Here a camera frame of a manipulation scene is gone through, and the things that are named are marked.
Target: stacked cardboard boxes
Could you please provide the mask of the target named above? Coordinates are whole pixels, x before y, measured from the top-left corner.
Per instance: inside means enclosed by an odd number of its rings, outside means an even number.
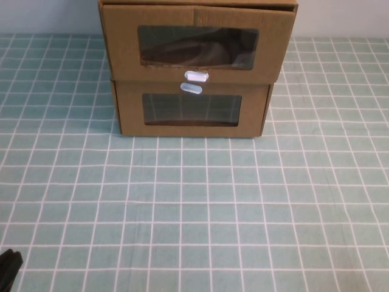
[[[124,135],[255,137],[295,0],[100,0]]]

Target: box window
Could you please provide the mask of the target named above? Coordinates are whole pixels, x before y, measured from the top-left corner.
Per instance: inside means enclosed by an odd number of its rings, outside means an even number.
[[[251,70],[258,30],[139,26],[138,38],[142,66]]]
[[[236,127],[241,96],[143,94],[145,125]]]

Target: cardboard flap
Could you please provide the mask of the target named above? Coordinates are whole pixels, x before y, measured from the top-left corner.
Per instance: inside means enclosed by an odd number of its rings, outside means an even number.
[[[206,5],[218,7],[291,7],[296,0],[100,0],[102,4],[127,5]]]
[[[106,46],[114,80],[184,82],[188,69],[206,70],[209,83],[270,84],[277,81],[292,32],[295,12],[197,5],[102,5]],[[161,66],[142,63],[141,26],[207,27],[258,32],[252,64]]]

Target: white grout line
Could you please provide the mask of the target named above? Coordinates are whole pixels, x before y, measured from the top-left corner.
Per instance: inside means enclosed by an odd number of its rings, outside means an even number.
[[[33,38],[31,37],[29,46],[27,47],[25,54],[27,53],[28,48],[30,47],[32,40],[33,40]],[[44,52],[44,57],[45,57],[46,54],[47,54],[48,48],[49,48],[49,45],[47,46],[47,48],[46,48],[46,50],[45,50],[45,52]],[[33,84],[32,84],[32,86],[31,86],[31,89],[30,89],[28,98],[30,97],[30,95],[31,95],[31,93],[32,93],[32,89],[33,89],[33,86],[34,86],[34,84],[35,84],[35,82],[36,82],[36,78],[37,78],[37,76],[38,76],[39,70],[42,68],[42,64],[43,64],[43,61],[44,61],[44,57],[41,59],[41,63],[40,63],[39,69],[38,69],[38,70],[36,71],[36,73],[35,73],[35,79],[34,79]],[[16,195],[15,201],[17,201],[18,198],[19,198],[19,196],[20,196],[22,184],[23,184],[23,182],[24,182],[24,180],[25,180],[25,178],[26,178],[27,171],[28,171],[28,169],[29,169],[29,165],[30,165],[31,160],[32,160],[32,155],[33,155],[34,149],[35,149],[35,147],[36,147],[36,143],[38,142],[38,137],[39,137],[39,134],[40,134],[42,125],[43,125],[43,120],[42,120],[41,123],[40,123],[40,126],[39,126],[39,129],[38,129],[37,134],[35,135],[36,137],[35,137],[34,145],[33,145],[33,147],[32,147],[32,150],[31,150],[31,153],[30,153],[30,157],[29,157],[29,161],[27,162],[27,165],[26,165],[26,169],[25,169],[25,171],[24,171],[24,173],[23,173],[23,178],[22,178],[21,184],[20,184],[20,186],[19,186],[19,188],[18,188],[18,194]],[[13,138],[14,138],[14,137],[15,137],[15,133],[13,134],[12,140],[10,141],[9,148],[11,147],[11,144],[12,144],[12,141],[13,141]],[[12,208],[12,212],[11,212],[11,214],[10,214],[10,220],[11,220],[11,217],[12,217],[12,215],[13,215],[13,212],[15,211],[15,206],[16,206],[16,205],[14,204],[14,206],[13,206],[13,208]],[[40,212],[39,212],[38,218],[37,218],[37,220],[36,220],[36,222],[35,222],[35,225],[34,225],[33,235],[32,235],[32,238],[31,238],[30,246],[29,246],[28,251],[27,251],[26,259],[25,259],[25,261],[24,261],[24,266],[28,266],[28,264],[29,264],[29,259],[30,259],[30,255],[31,255],[31,249],[32,249],[33,242],[34,242],[34,240],[35,240],[36,230],[38,229],[38,223],[39,223],[39,220],[40,220],[40,218],[41,218],[42,211],[43,211],[43,203],[41,203],[41,205],[40,205]],[[20,277],[20,283],[19,283],[19,287],[18,287],[18,292],[20,291],[20,289],[21,289],[21,287],[22,287],[23,278],[24,278],[24,273],[22,273],[22,274],[21,274],[21,277]]]
[[[334,96],[332,95],[332,91],[331,91],[331,88],[330,88],[330,87],[329,87],[329,90],[330,90],[330,92],[331,92],[331,96],[332,96],[333,102],[335,103]],[[349,139],[348,139],[347,136],[346,136],[346,139],[347,139],[348,146],[349,146],[349,148],[351,149],[351,144],[350,144]],[[325,139],[324,139],[324,144],[325,144],[326,149],[328,149],[327,142],[325,141]],[[328,153],[328,159],[329,159],[329,163],[330,163],[331,167],[333,167],[332,159],[331,159],[331,156],[329,155],[329,153]],[[338,179],[337,179],[337,177],[336,177],[336,174],[334,174],[334,178],[335,178],[335,182],[338,184],[339,182],[338,182]],[[340,194],[340,196],[341,196],[341,198],[342,198],[342,202],[344,203],[345,200],[344,200],[344,197],[343,197],[343,192],[342,192],[342,190],[341,190],[340,187],[339,187],[338,189],[339,189],[339,194]],[[350,216],[349,216],[349,214],[348,214],[347,208],[344,208],[344,210],[345,210],[345,213],[346,213],[346,216],[347,216],[348,221],[351,222],[351,219],[350,219]],[[355,236],[355,232],[354,232],[353,225],[351,225],[351,233],[352,233],[352,235],[353,235],[353,240],[354,240],[354,242],[356,242],[356,236]],[[370,283],[369,283],[369,280],[368,280],[368,277],[367,277],[367,274],[366,274],[366,271],[365,271],[363,262],[362,262],[362,257],[361,257],[361,255],[360,255],[359,248],[356,248],[356,251],[357,251],[357,255],[358,255],[358,259],[359,259],[359,262],[360,262],[360,264],[361,264],[361,267],[363,268],[363,275],[364,275],[364,278],[365,278],[366,283],[367,283],[367,285],[368,285],[369,291],[370,291],[370,292],[373,292],[372,289],[371,289],[371,286],[370,286]]]
[[[294,112],[293,108],[292,108],[292,112],[293,112],[293,117],[296,119],[295,112]],[[296,126],[297,126],[298,134],[300,136],[300,131],[298,130],[297,122],[296,122]],[[303,140],[302,140],[301,136],[300,136],[300,143],[301,143],[301,147],[302,147],[302,152],[303,152],[303,156],[304,156],[305,165],[306,165],[306,168],[308,169],[308,161],[306,159],[306,154],[305,154],[305,150],[304,150],[304,143],[303,143]],[[308,173],[308,177],[309,177],[309,182],[312,184],[313,180],[312,180],[311,173],[310,173],[310,171],[307,171],[307,173]],[[329,261],[330,261],[330,264],[331,264],[331,268],[333,270],[332,273],[334,275],[336,288],[337,288],[338,292],[341,292],[340,291],[340,287],[339,287],[339,283],[338,283],[338,278],[337,278],[335,270],[334,270],[335,266],[334,266],[334,261],[332,259],[331,251],[329,249],[327,234],[326,234],[326,231],[325,231],[325,228],[324,228],[324,225],[323,225],[323,215],[322,215],[322,212],[320,210],[320,206],[319,206],[319,203],[318,203],[318,199],[317,199],[317,194],[316,194],[315,188],[313,187],[312,190],[313,190],[314,197],[315,197],[315,205],[317,207],[318,215],[319,215],[319,218],[320,218],[320,225],[322,226],[322,231],[323,231],[325,243],[326,243],[326,246],[327,246],[327,252],[328,252],[328,256],[329,256]]]
[[[81,71],[79,71],[79,73],[78,73],[77,80],[80,79],[80,76],[81,76]],[[72,101],[71,101],[71,102],[74,101],[74,96],[75,96],[76,90],[77,90],[77,86],[75,86],[75,88],[74,88],[73,97],[72,97]],[[71,108],[69,108],[69,110],[68,110],[68,112],[67,112],[67,114],[66,114],[66,117],[67,117],[67,118],[69,117],[70,113],[71,113]],[[68,119],[66,119],[66,122],[65,122],[65,124],[64,124],[64,126],[63,126],[63,129],[62,129],[61,138],[60,138],[60,141],[59,141],[59,143],[58,143],[57,152],[55,153],[55,159],[54,159],[53,166],[52,166],[52,169],[51,169],[51,172],[50,172],[50,176],[49,176],[49,180],[48,180],[49,182],[50,182],[51,179],[52,179],[52,175],[53,175],[53,171],[54,171],[54,166],[55,166],[56,161],[57,161],[57,159],[58,159],[58,154],[59,154],[59,150],[60,150],[60,145],[61,145],[61,142],[62,142],[63,137],[64,137],[64,131],[65,131],[65,128],[66,128],[66,123],[67,123],[67,121],[68,121]],[[80,169],[80,166],[81,166],[81,161],[82,161],[83,153],[84,153],[84,151],[81,150],[80,161],[79,161],[79,163],[78,163],[78,171],[77,171],[75,183],[77,182],[77,179],[78,179],[78,173],[79,173],[79,169]],[[63,231],[62,231],[60,248],[59,248],[59,250],[58,250],[57,259],[56,259],[56,261],[55,261],[55,269],[54,269],[54,273],[53,273],[53,277],[52,277],[52,281],[51,281],[50,292],[53,292],[53,289],[54,289],[55,276],[56,276],[56,274],[57,274],[57,269],[58,269],[58,265],[59,265],[59,262],[60,262],[61,252],[62,252],[62,247],[63,247],[63,245],[64,245],[64,238],[65,238],[65,233],[66,233],[66,230],[67,230],[67,223],[68,223],[68,221],[69,221],[69,217],[70,217],[70,214],[71,214],[72,202],[73,202],[74,195],[75,195],[75,188],[76,188],[76,185],[73,186],[72,195],[71,195],[70,201],[68,202],[68,203],[69,203],[69,206],[68,206],[68,209],[67,209],[66,221],[64,222],[64,228],[63,228]],[[45,189],[45,197],[46,197],[46,193],[47,193],[48,190],[49,190],[49,184],[47,184],[47,187],[46,187],[46,189]]]
[[[274,124],[273,124],[273,128],[274,128],[274,133],[275,133],[275,142],[276,142],[276,145],[277,145],[277,149],[279,150],[280,149],[280,145],[278,143],[277,131],[276,131],[276,128],[275,128]],[[286,177],[285,177],[285,172],[284,172],[283,163],[282,163],[282,157],[281,157],[281,153],[280,152],[278,152],[278,157],[279,157],[280,163],[281,163],[281,170],[282,170],[283,181],[286,184]],[[289,195],[289,189],[288,188],[286,188],[286,195],[287,195],[287,201],[289,203],[289,209],[291,211],[292,226],[293,226],[293,230],[294,230],[295,239],[296,239],[296,242],[297,242],[297,251],[298,251],[298,256],[300,258],[300,265],[301,265],[302,268],[304,268],[303,258],[301,256],[300,244],[299,244],[298,235],[297,235],[297,231],[296,231],[296,225],[295,225],[295,221],[294,221],[293,208],[292,208],[292,205],[290,204],[291,203],[291,197]],[[304,271],[303,271],[303,278],[304,278],[305,289],[308,292],[309,291],[309,289],[308,289],[308,282],[306,280],[306,274],[305,274]]]
[[[151,221],[136,221],[137,224],[151,224]],[[41,225],[62,225],[64,222],[42,222]],[[69,222],[71,225],[84,225],[84,224],[94,224],[93,221],[71,221]],[[102,225],[102,224],[122,224],[121,221],[112,221],[112,222],[96,222],[96,225]],[[126,221],[126,224],[135,224],[133,221]],[[153,221],[153,224],[179,224],[179,221]],[[185,222],[185,224],[207,224],[205,221],[191,221],[191,222]],[[210,224],[233,224],[236,225],[236,222],[226,222],[226,221],[211,221]],[[239,222],[239,224],[248,224],[248,225],[263,225],[263,222]],[[268,221],[267,225],[292,225],[292,222],[271,222]],[[317,222],[301,222],[301,223],[294,223],[295,225],[320,225],[320,223]],[[372,222],[356,222],[356,223],[349,223],[347,221],[329,221],[329,222],[323,222],[324,225],[337,225],[337,224],[348,224],[348,225],[361,225],[361,226],[377,226],[377,223]],[[35,225],[35,222],[11,222],[9,225],[25,225],[25,226],[31,226]],[[389,226],[389,222],[385,223],[379,223],[379,225],[382,226]]]
[[[262,213],[263,213],[263,221],[264,221],[264,229],[265,229],[265,235],[266,235],[266,246],[267,246],[267,252],[269,253],[269,261],[270,261],[270,270],[272,272],[272,280],[273,280],[273,287],[274,292],[277,292],[277,281],[275,280],[275,274],[274,274],[274,268],[273,268],[273,259],[272,259],[272,253],[270,250],[270,240],[269,240],[269,232],[267,230],[267,223],[266,223],[266,213],[265,213],[265,203],[263,200],[263,192],[262,192],[262,184],[260,179],[260,173],[258,171],[258,160],[256,159],[256,145],[255,140],[252,139],[253,142],[253,148],[254,148],[254,160],[255,160],[255,168],[256,168],[256,177],[258,180],[258,186],[260,188],[260,197],[261,197],[261,205],[262,205]]]
[[[373,91],[371,85],[369,84],[368,86],[370,87],[370,91],[371,91],[372,95],[374,96],[374,98],[376,99],[376,103],[377,103],[379,109],[381,110],[381,107],[380,107],[380,105],[379,105],[379,102],[377,101],[377,98],[376,98],[376,96],[375,96],[375,93],[374,93],[374,91]],[[355,101],[355,103],[356,103],[356,105],[357,105],[357,109],[358,109],[358,111],[359,111],[359,113],[360,113],[360,116],[362,117],[362,120],[365,121],[365,119],[363,118],[362,112],[360,111],[360,108],[359,108],[359,106],[358,106],[356,97],[355,97],[355,95],[354,95],[354,93],[353,93],[352,91],[351,91],[351,93],[352,93],[353,99],[354,99],[354,101]],[[382,112],[382,110],[381,110],[380,112],[381,112],[381,115],[382,115],[382,117],[384,118],[384,120],[385,120],[385,122],[386,122],[386,124],[387,124],[387,126],[388,126],[388,121],[386,120],[384,113]],[[386,179],[386,181],[387,181],[387,183],[388,183],[388,185],[389,185],[389,179],[388,179],[388,176],[387,176],[387,174],[386,174],[386,172],[385,172],[385,168],[383,167],[382,162],[381,162],[381,159],[380,159],[379,155],[377,154],[377,149],[376,149],[376,147],[374,146],[374,142],[373,142],[372,138],[370,137],[370,130],[368,129],[368,127],[367,127],[366,124],[365,124],[365,128],[367,129],[368,137],[370,138],[370,141],[371,141],[371,144],[372,144],[372,146],[373,146],[373,149],[374,149],[374,151],[376,152],[376,157],[377,157],[378,162],[379,162],[379,164],[380,164],[380,168],[382,169],[382,172],[384,173],[385,179]],[[365,186],[365,180],[364,180],[364,178],[363,178],[363,176],[362,176],[362,174],[361,174],[361,172],[360,172],[361,167],[358,166],[358,163],[357,163],[356,157],[355,157],[355,152],[354,152],[354,151],[351,151],[351,154],[352,154],[352,156],[353,156],[354,162],[356,163],[356,169],[357,169],[357,171],[358,171],[358,173],[359,173],[359,176],[360,176],[360,179],[361,179],[361,181],[362,181],[363,188],[364,188],[364,190],[365,190],[366,197],[368,198],[368,203],[369,203],[369,205],[370,205],[370,208],[371,208],[371,211],[372,211],[372,213],[373,213],[374,219],[375,219],[375,221],[378,223],[379,220],[378,220],[378,217],[377,217],[377,215],[376,215],[376,211],[374,210],[373,204],[372,204],[372,202],[371,202],[371,198],[370,198],[369,193],[368,193],[368,190],[367,190],[367,188],[366,188],[366,186]],[[380,227],[379,225],[378,225],[378,230],[379,230],[379,233],[380,233],[380,236],[381,236],[382,243],[385,243],[385,237],[384,237],[384,234],[383,234],[383,232],[382,232],[382,229],[381,229],[381,227]],[[385,251],[386,251],[387,257],[388,257],[388,259],[389,259],[389,251],[388,251],[388,249],[385,248]]]
[[[9,90],[8,90],[8,92],[6,93],[5,97],[4,97],[4,101],[3,101],[2,105],[0,106],[0,111],[2,111],[2,108],[3,108],[4,104],[5,104],[5,101],[7,100],[8,96],[9,96],[9,94],[10,94],[12,85],[14,84],[14,82],[15,82],[15,80],[16,80],[16,75],[17,75],[17,72],[15,73],[15,76],[14,76],[13,80],[11,81]],[[0,164],[0,169],[3,168],[4,163],[5,163],[5,160],[7,159],[7,155],[8,155],[8,153],[9,153],[10,149],[11,149],[12,141],[13,141],[14,138],[15,138],[16,129],[18,128],[18,126],[19,126],[19,124],[20,124],[21,116],[22,116],[22,113],[24,112],[24,108],[25,108],[25,106],[26,106],[26,104],[27,104],[28,99],[29,99],[29,97],[27,97],[27,98],[26,98],[26,101],[24,102],[24,106],[23,106],[22,112],[21,112],[21,114],[20,114],[20,118],[18,119],[18,123],[15,125],[15,129],[13,130],[13,133],[12,133],[12,136],[11,136],[11,139],[10,139],[10,142],[9,142],[9,144],[8,144],[8,147],[7,147],[7,149],[5,149],[4,157],[3,157],[3,160],[1,161],[1,164]],[[32,151],[31,151],[31,154],[30,154],[30,156],[29,156],[29,162],[31,161],[31,157],[32,157]],[[24,181],[24,177],[26,176],[28,165],[29,165],[29,164],[28,164],[28,162],[27,162],[27,165],[24,165],[24,166],[23,166],[23,167],[25,167],[26,169],[24,170],[24,173],[23,173],[22,182]],[[16,203],[17,199],[18,199],[18,195],[16,195],[15,201],[13,202],[11,214],[10,214],[9,220],[8,220],[9,222],[11,221],[11,217],[12,217],[13,212],[14,212],[14,210],[15,210],[15,203]],[[5,227],[4,234],[3,234],[2,239],[1,239],[1,241],[0,241],[0,246],[1,246],[2,243],[4,242],[5,234],[7,233],[7,231],[8,231],[8,226]]]
[[[100,68],[100,76],[99,76],[99,79],[101,80],[101,77],[102,77],[102,72],[103,72],[103,66],[104,66],[104,61],[102,62],[102,66]],[[96,93],[95,93],[95,99],[94,99],[94,103],[93,105],[96,104],[96,97],[97,97],[97,92],[98,92],[98,87],[96,87]],[[87,140],[88,140],[88,133],[89,133],[89,129],[90,129],[90,126],[91,126],[91,121],[92,121],[92,115],[93,115],[93,111],[91,112],[91,119],[89,120],[89,123],[88,123],[88,130],[86,132],[86,137],[85,137],[85,141],[84,141],[84,147],[83,147],[83,152],[84,153],[84,148],[85,148],[85,145],[87,143]],[[109,136],[109,141],[108,141],[108,149],[110,148],[109,146],[111,145],[111,137],[112,135]],[[105,163],[104,163],[104,167],[103,167],[103,177],[102,177],[102,181],[104,181],[105,179],[105,173],[106,173],[106,165],[107,165],[107,161],[108,161],[108,154],[109,154],[109,151],[106,152],[106,156],[105,156]],[[76,176],[76,181],[78,179],[78,176],[80,174],[80,169],[81,167],[78,168],[78,171],[77,171],[77,176]],[[102,198],[102,195],[103,195],[103,185],[101,185],[100,187],[100,193],[98,195],[98,200],[97,200],[97,210],[96,210],[96,215],[95,215],[95,221],[94,221],[94,225],[93,225],[93,230],[92,230],[92,238],[91,238],[91,244],[93,244],[93,241],[94,241],[94,238],[95,238],[95,232],[96,232],[96,222],[98,221],[98,213],[100,211],[100,200]],[[86,262],[86,272],[85,272],[85,275],[84,275],[84,280],[83,280],[83,289],[82,291],[85,291],[85,288],[86,288],[86,283],[88,281],[88,269],[89,269],[89,265],[91,264],[91,255],[92,255],[92,247],[89,248],[89,252],[88,252],[88,259],[87,259],[87,262]]]
[[[209,278],[210,292],[213,292],[213,275],[212,275],[212,241],[211,241],[211,211],[210,211],[210,195],[209,195],[209,176],[208,176],[208,139],[205,138],[205,183],[207,187],[207,227],[208,227],[208,257],[209,257]]]
[[[181,292],[181,285],[182,285],[182,181],[183,181],[183,168],[182,168],[182,160],[183,160],[183,154],[184,154],[184,138],[181,137],[181,153],[180,153],[180,160],[181,160],[181,167],[180,167],[180,231],[179,231],[179,255],[178,255],[178,292]]]
[[[231,179],[232,179],[232,190],[233,190],[233,201],[234,201],[234,208],[235,208],[235,221],[236,221],[236,236],[238,237],[238,252],[239,252],[239,266],[241,268],[241,282],[242,282],[242,292],[245,292],[245,284],[244,284],[244,275],[243,275],[243,261],[242,261],[242,248],[241,248],[241,240],[240,240],[240,233],[239,233],[239,218],[238,218],[238,204],[236,200],[236,191],[235,191],[235,176],[233,174],[233,160],[232,160],[232,146],[231,146],[231,138],[229,138],[229,145],[230,145],[230,169],[231,169]]]
[[[158,164],[158,147],[159,147],[159,137],[157,137],[157,151],[156,151],[156,165]],[[150,232],[150,249],[148,253],[148,269],[147,269],[147,283],[146,283],[146,292],[150,290],[150,271],[151,271],[151,256],[152,256],[152,248],[153,244],[153,233],[154,233],[154,211],[155,211],[155,203],[156,203],[156,189],[157,189],[157,170],[155,169],[154,174],[154,187],[153,187],[153,207],[151,211],[151,232]]]
[[[4,245],[4,246],[11,246],[13,248],[28,248],[30,245]],[[67,248],[88,248],[88,247],[113,247],[113,248],[119,248],[121,246],[157,246],[157,247],[166,247],[166,246],[172,246],[172,247],[180,247],[179,243],[158,243],[155,244],[153,243],[152,245],[148,243],[124,243],[124,244],[113,244],[113,243],[107,243],[107,244],[85,244],[85,245],[62,245],[62,247],[67,247]],[[208,243],[185,243],[182,244],[182,246],[233,246],[236,247],[236,243],[213,243],[209,245]],[[246,246],[246,247],[264,247],[267,248],[269,245],[267,243],[265,244],[254,244],[254,243],[243,243],[241,246]],[[277,243],[272,243],[271,246],[275,247],[280,247],[280,248],[297,248],[297,247],[303,247],[303,248],[371,248],[371,249],[382,249],[383,247],[389,246],[389,245],[292,245],[292,244],[277,244]],[[34,248],[59,248],[60,245],[33,245]]]
[[[29,42],[27,48],[30,47],[32,40],[33,40],[33,38],[32,38],[32,36],[31,36],[31,39],[30,39],[30,42]],[[41,60],[40,68],[42,67],[43,60],[44,60],[44,57],[43,57],[42,60]],[[39,71],[39,69],[38,69],[38,70],[36,71],[36,73],[35,73],[35,79],[36,79],[36,76],[38,75],[38,71]],[[14,82],[15,82],[15,80],[16,80],[16,75],[17,75],[17,73],[15,73],[15,77],[14,77],[14,79],[12,80],[12,83],[11,83],[11,85],[10,85],[10,88],[12,87],[12,85],[14,84]],[[19,123],[20,123],[20,121],[21,121],[21,117],[22,117],[22,114],[23,114],[23,112],[24,112],[24,108],[25,108],[25,106],[26,106],[26,104],[27,104],[27,101],[28,101],[28,97],[26,98],[26,102],[25,102],[25,104],[24,104],[22,113],[21,113],[21,115],[20,115],[20,120],[18,121],[18,123],[17,123],[17,125],[16,125],[16,127],[15,127],[15,130],[14,130],[14,132],[13,132],[13,134],[12,134],[12,138],[11,138],[11,141],[9,142],[9,146],[8,146],[8,149],[7,149],[7,151],[6,151],[5,156],[7,156],[7,153],[9,152],[9,150],[10,150],[10,148],[11,148],[12,141],[13,141],[13,139],[14,139],[14,137],[15,137],[16,129],[17,129],[17,127],[19,126]],[[36,145],[36,142],[38,141],[38,135],[39,135],[41,126],[42,126],[42,122],[41,122],[41,124],[40,124],[38,133],[35,135],[36,137],[35,137],[35,140],[34,140],[34,144],[33,144],[33,147],[32,147],[32,151],[31,151],[31,153],[30,153],[30,156],[29,156],[29,160],[28,160],[28,162],[27,162],[27,165],[25,166],[25,169],[24,169],[24,171],[23,171],[23,176],[22,176],[21,184],[24,182],[24,180],[25,180],[25,178],[26,178],[27,170],[28,170],[28,168],[29,168],[29,165],[30,165],[30,162],[31,162],[31,159],[32,159],[33,149],[34,149],[34,147],[35,147],[35,145]],[[5,157],[4,157],[4,160],[3,160],[3,162],[2,162],[2,164],[1,164],[1,166],[0,166],[0,169],[2,169],[2,165],[3,165],[4,161],[5,161]],[[2,242],[1,242],[0,246],[2,246],[3,243],[4,243],[5,236],[6,236],[6,233],[7,233],[7,231],[8,231],[9,223],[11,222],[13,213],[14,213],[14,211],[15,211],[16,202],[17,202],[17,200],[18,200],[18,198],[19,198],[19,196],[20,196],[20,193],[21,193],[21,187],[22,187],[21,184],[20,184],[20,186],[18,187],[18,193],[16,194],[15,202],[13,203],[12,210],[11,210],[11,213],[10,213],[10,215],[9,215],[8,224],[7,224],[6,227],[5,227],[3,239],[2,239]],[[37,225],[38,225],[38,222],[35,223],[34,234],[35,234],[35,232],[36,232],[36,226],[37,226]],[[27,252],[27,258],[26,258],[26,260],[24,261],[24,266],[27,266],[27,264],[28,264],[28,259],[29,259],[29,256],[30,256],[30,252],[31,252],[31,246],[29,247],[29,250],[28,250],[28,252]],[[22,273],[21,276],[20,276],[20,283],[19,283],[18,291],[19,291],[20,288],[21,288],[21,284],[22,284],[23,277],[24,277],[24,273]]]
[[[133,142],[132,142],[132,149],[134,149],[134,146],[135,146],[135,138],[133,137]],[[129,165],[129,173],[128,173],[128,184],[127,184],[127,196],[126,196],[126,200],[123,202],[125,204],[125,207],[124,207],[124,218],[123,218],[123,226],[122,226],[122,237],[120,238],[120,249],[119,249],[119,259],[117,261],[117,271],[116,271],[116,275],[115,275],[115,284],[114,284],[114,289],[113,289],[113,292],[117,292],[117,283],[119,281],[119,269],[120,269],[120,262],[122,260],[122,251],[123,251],[123,246],[125,245],[123,243],[123,240],[124,240],[124,236],[125,236],[125,228],[126,228],[126,218],[127,218],[127,205],[128,203],[130,203],[130,200],[129,200],[129,192],[130,192],[130,179],[131,179],[131,171],[132,171],[132,166],[133,166],[133,160],[134,160],[134,151],[131,152],[131,162],[130,162],[130,165]]]

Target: white wall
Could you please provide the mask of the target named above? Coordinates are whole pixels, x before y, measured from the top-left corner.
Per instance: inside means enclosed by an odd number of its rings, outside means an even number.
[[[299,0],[299,36],[389,37],[388,0]],[[100,33],[97,0],[0,0],[0,32]]]

